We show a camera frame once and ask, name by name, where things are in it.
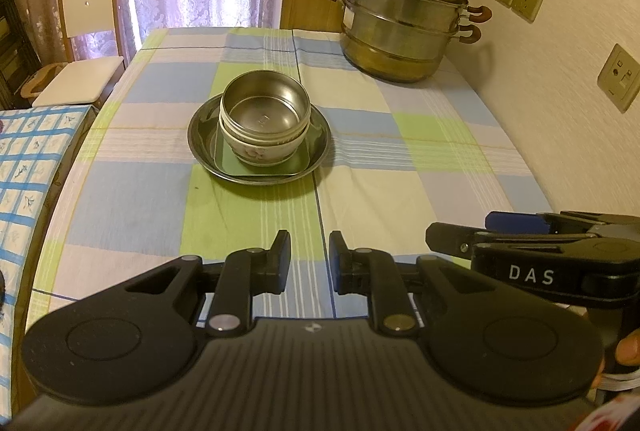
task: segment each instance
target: stainless steel pot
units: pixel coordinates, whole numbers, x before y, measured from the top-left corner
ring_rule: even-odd
[[[338,0],[344,5],[340,44],[344,55],[362,70],[387,80],[414,82],[438,68],[447,43],[473,43],[481,33],[461,18],[482,23],[487,7],[466,0]]]

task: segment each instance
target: metal tray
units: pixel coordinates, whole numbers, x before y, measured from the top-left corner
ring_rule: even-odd
[[[204,169],[212,175],[233,182],[248,186],[271,186],[293,182],[313,172],[322,159],[326,156],[331,140],[331,129],[324,116],[315,107],[311,106],[311,121],[315,126],[322,129],[315,151],[310,155],[309,166],[295,175],[291,176],[232,176],[218,168],[214,159],[216,148],[216,132],[218,130],[218,116],[220,115],[220,100],[222,94],[209,99],[194,114],[187,130],[187,140],[189,148],[196,160],[202,164]]]

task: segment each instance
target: checkered tablecloth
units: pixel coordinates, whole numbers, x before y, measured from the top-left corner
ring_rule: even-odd
[[[332,128],[313,175],[251,187],[212,178],[190,153],[197,107],[254,69],[300,79]],[[157,30],[95,121],[71,170],[38,265],[29,324],[181,254],[222,260],[292,235],[286,292],[254,313],[361,315],[338,297],[326,243],[400,261],[428,252],[432,221],[482,226],[492,210],[549,206],[518,151],[449,61],[415,86],[380,82],[342,55],[337,34],[256,28]]]
[[[28,290],[44,226],[86,128],[89,106],[48,106],[0,112],[0,419],[11,406],[13,344],[23,331]]]

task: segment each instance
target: stack of bowls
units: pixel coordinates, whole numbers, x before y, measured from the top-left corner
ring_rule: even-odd
[[[220,130],[251,166],[276,166],[294,154],[309,129],[311,102],[288,75],[256,70],[236,77],[220,102]]]

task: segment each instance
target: white chair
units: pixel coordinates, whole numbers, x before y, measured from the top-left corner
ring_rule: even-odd
[[[101,105],[124,72],[117,0],[58,0],[66,65],[41,91],[33,106]],[[113,30],[117,56],[75,61],[70,38]]]

